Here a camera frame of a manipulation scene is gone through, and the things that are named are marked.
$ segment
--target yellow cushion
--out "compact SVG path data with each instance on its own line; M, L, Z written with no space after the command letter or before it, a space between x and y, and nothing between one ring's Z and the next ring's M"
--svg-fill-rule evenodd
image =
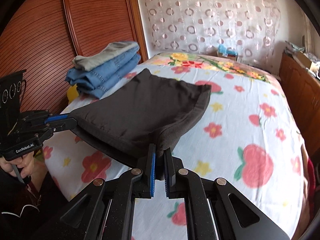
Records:
M74 85L74 86L68 88L67 97L68 97L68 100L69 100L69 104L73 100L75 100L78 96L79 96L79 93L77 91L77 85Z

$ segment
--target folded clothes stack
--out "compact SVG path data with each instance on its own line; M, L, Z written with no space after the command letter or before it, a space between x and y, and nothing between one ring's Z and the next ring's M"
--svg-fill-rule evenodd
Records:
M110 88L133 70L140 60L139 45L134 41L112 42L100 53L73 59L66 81L77 85L78 92L101 98Z

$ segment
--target black cloth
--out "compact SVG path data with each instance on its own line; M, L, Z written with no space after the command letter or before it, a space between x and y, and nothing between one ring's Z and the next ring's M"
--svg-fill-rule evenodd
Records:
M203 116L211 87L151 75L144 69L114 94L73 110L72 131L106 155L135 167L156 144L156 178L163 179L163 151Z
M21 217L11 214L2 214L2 212L11 211L13 199L25 188L25 185L18 182L10 175L0 170L0 196L10 198L1 198L0 212L0 239L27 240L34 232L57 213L65 204L68 203L60 190L55 185L49 173L44 178L39 194L41 203L38 209L26 206L21 213Z

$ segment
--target metal pivot screw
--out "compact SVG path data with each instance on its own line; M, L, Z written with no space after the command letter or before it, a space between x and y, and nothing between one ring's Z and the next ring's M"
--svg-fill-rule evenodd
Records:
M139 174L141 173L141 170L135 168L135 169L132 169L132 170L131 170L131 173L132 173L133 175L139 175Z
M95 179L93 181L93 185L95 186L101 186L103 184L103 179Z
M221 186L226 185L227 181L224 178L217 179L217 183Z
M178 172L181 175L187 175L188 174L188 170L187 169L180 169L180 170L178 170Z

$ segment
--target dark gray fabric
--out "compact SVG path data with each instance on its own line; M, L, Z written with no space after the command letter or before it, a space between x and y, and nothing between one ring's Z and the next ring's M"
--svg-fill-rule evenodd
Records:
M203 116L210 100L209 85L161 78L144 69L114 94L72 111L72 130L91 146L129 167L156 144L156 174L163 175L163 151Z

